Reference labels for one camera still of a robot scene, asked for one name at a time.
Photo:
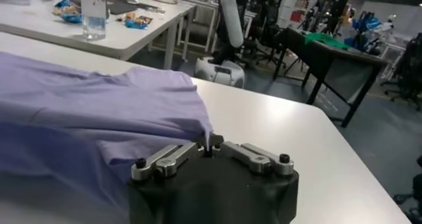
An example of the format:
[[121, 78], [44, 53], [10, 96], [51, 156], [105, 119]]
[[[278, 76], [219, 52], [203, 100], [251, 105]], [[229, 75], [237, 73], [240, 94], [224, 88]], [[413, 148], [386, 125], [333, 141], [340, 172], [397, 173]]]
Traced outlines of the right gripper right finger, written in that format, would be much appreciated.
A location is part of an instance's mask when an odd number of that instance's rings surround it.
[[287, 177], [294, 173], [294, 162], [288, 154], [276, 155], [253, 144], [234, 144], [220, 135], [211, 135], [209, 147], [212, 155], [235, 159], [254, 174]]

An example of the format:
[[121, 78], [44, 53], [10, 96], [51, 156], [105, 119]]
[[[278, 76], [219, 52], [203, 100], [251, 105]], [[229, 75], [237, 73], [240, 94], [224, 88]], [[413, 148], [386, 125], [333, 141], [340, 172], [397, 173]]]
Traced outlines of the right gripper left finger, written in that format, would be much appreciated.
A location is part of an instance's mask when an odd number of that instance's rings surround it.
[[155, 174], [164, 179], [176, 176], [180, 168], [210, 153], [209, 139], [209, 136], [202, 136], [190, 143], [171, 144], [147, 158], [137, 159], [131, 166], [131, 180], [149, 181]]

